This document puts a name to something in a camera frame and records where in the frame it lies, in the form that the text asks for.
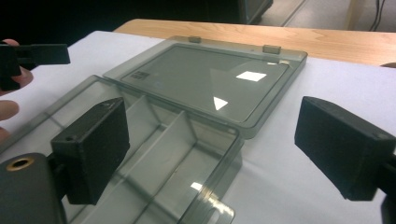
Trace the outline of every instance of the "black clamp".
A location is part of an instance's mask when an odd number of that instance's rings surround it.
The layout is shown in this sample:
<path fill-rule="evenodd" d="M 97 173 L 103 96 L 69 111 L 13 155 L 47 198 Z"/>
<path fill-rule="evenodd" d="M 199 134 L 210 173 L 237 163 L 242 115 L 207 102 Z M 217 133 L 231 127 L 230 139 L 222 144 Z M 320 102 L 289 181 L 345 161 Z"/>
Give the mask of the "black clamp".
<path fill-rule="evenodd" d="M 338 105 L 305 96 L 294 140 L 344 198 L 371 201 L 382 189 L 383 223 L 396 223 L 396 137 Z"/>
<path fill-rule="evenodd" d="M 67 223 L 61 199 L 97 204 L 129 147 L 122 98 L 95 105 L 51 140 L 52 154 L 0 164 L 1 223 Z"/>
<path fill-rule="evenodd" d="M 10 46 L 0 43 L 0 89 L 15 91 L 20 84 L 12 79 L 21 74 L 20 64 L 68 64 L 66 44 Z"/>

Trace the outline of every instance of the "finger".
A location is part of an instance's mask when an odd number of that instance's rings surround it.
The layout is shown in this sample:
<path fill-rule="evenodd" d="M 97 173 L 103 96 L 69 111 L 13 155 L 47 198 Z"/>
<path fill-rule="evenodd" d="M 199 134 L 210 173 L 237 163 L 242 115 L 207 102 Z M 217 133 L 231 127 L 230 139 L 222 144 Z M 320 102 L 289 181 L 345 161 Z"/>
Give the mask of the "finger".
<path fill-rule="evenodd" d="M 20 107 L 13 101 L 0 101 L 0 120 L 12 118 L 19 110 Z"/>
<path fill-rule="evenodd" d="M 6 129 L 0 127 L 0 143 L 10 136 Z"/>
<path fill-rule="evenodd" d="M 14 81 L 20 83 L 21 88 L 22 88 L 32 82 L 33 74 L 26 68 L 21 67 L 21 75 L 17 76 L 17 77 L 12 77 L 12 79 L 14 79 Z"/>
<path fill-rule="evenodd" d="M 6 44 L 10 45 L 10 46 L 19 46 L 20 44 L 13 39 L 4 39 L 3 42 L 5 42 Z"/>
<path fill-rule="evenodd" d="M 18 46 L 19 45 L 19 43 L 16 40 L 13 40 L 13 39 L 4 39 L 3 42 L 8 44 L 8 45 L 10 45 L 10 46 Z M 14 81 L 18 82 L 20 84 L 21 88 L 22 88 L 22 87 L 25 87 L 30 82 L 32 82 L 33 74 L 32 74 L 31 71 L 29 71 L 29 70 L 27 70 L 27 69 L 25 69 L 23 67 L 20 67 L 20 69 L 21 69 L 21 75 L 17 76 L 17 77 L 11 77 L 11 78 Z M 7 94 L 9 92 L 11 92 L 11 91 L 1 91 L 0 95 Z"/>

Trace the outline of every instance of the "gray plastic lid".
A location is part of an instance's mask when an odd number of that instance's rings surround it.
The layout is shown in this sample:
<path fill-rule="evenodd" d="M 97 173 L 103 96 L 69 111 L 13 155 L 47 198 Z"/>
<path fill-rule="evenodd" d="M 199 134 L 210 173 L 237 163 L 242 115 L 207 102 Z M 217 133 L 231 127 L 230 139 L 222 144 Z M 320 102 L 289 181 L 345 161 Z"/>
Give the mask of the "gray plastic lid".
<path fill-rule="evenodd" d="M 176 36 L 105 77 L 254 137 L 304 66 L 307 54 Z"/>

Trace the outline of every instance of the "plastic container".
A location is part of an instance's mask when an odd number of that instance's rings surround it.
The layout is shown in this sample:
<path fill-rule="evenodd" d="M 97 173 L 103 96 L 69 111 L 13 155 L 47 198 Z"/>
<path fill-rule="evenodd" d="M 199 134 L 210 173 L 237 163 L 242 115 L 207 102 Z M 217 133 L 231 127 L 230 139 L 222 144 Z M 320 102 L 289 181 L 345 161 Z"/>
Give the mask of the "plastic container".
<path fill-rule="evenodd" d="M 123 97 L 131 148 L 96 206 L 63 199 L 70 223 L 231 223 L 219 199 L 306 53 L 200 38 L 163 41 L 92 76 L 15 133 L 0 151 L 50 140 L 92 106 Z"/>

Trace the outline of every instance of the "wooden desk edge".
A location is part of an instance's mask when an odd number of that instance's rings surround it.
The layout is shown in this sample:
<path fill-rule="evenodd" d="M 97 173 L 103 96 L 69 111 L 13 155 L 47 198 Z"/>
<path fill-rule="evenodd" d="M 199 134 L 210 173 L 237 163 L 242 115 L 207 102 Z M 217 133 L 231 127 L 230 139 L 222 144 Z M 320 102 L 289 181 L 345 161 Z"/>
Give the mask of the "wooden desk edge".
<path fill-rule="evenodd" d="M 297 49 L 310 57 L 381 65 L 396 62 L 396 34 L 255 26 L 193 21 L 132 20 L 114 32 L 169 38 L 173 35 Z"/>

